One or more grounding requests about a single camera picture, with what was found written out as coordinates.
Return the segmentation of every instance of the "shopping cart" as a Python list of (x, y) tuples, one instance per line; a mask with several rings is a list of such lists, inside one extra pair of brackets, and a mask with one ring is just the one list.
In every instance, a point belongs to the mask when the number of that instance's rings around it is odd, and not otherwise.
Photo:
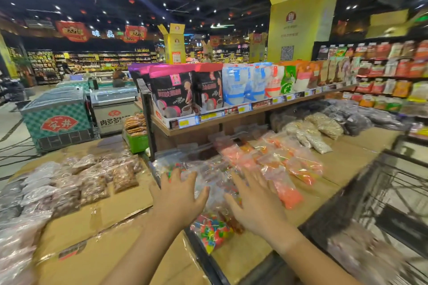
[(406, 263), (392, 284), (428, 284), (428, 164), (386, 150), (303, 227), (327, 252), (328, 239), (356, 221)]

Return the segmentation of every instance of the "wooden shelf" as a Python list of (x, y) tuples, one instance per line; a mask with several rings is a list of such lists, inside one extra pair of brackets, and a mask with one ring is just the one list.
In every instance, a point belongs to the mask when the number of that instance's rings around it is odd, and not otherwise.
[(245, 113), (241, 113), (241, 114), (240, 113), (226, 114), (223, 117), (215, 118), (215, 119), (212, 119), (212, 120), (207, 120), (207, 121), (202, 122), (202, 123), (200, 123), (198, 125), (190, 126), (188, 128), (176, 128), (176, 129), (173, 129), (173, 130), (169, 130), (155, 115), (152, 115), (152, 121), (153, 121), (153, 124), (156, 125), (165, 135), (167, 135), (167, 136), (176, 136), (176, 135), (180, 135), (180, 134), (183, 134), (183, 133), (188, 133), (188, 132), (196, 131), (196, 130), (199, 130), (201, 128), (206, 128), (206, 127), (210, 127), (210, 126), (219, 125), (221, 123), (226, 123), (226, 122), (238, 119), (238, 118), (243, 118), (243, 117), (247, 117), (247, 116), (250, 116), (250, 115), (254, 115), (254, 114), (266, 112), (268, 110), (275, 110), (275, 109), (278, 109), (278, 108), (281, 108), (281, 107), (285, 107), (285, 106), (288, 106), (288, 105), (292, 105), (292, 104), (304, 102), (304, 101), (307, 101), (307, 100), (310, 100), (310, 99), (319, 98), (320, 96), (325, 96), (325, 95), (328, 95), (330, 93), (335, 93), (335, 92), (338, 92), (338, 91), (349, 90), (349, 89), (355, 88), (356, 86), (358, 86), (358, 84), (354, 84), (354, 85), (346, 86), (346, 87), (343, 87), (343, 88), (337, 88), (337, 89), (325, 91), (325, 92), (314, 94), (314, 95), (311, 95), (311, 96), (299, 97), (299, 98), (293, 99), (291, 101), (285, 101), (285, 102), (282, 102), (282, 103), (279, 103), (279, 104), (261, 106), (261, 107), (257, 107), (257, 108), (255, 108), (255, 109), (253, 109), (251, 111), (248, 111), (248, 112), (245, 112)]

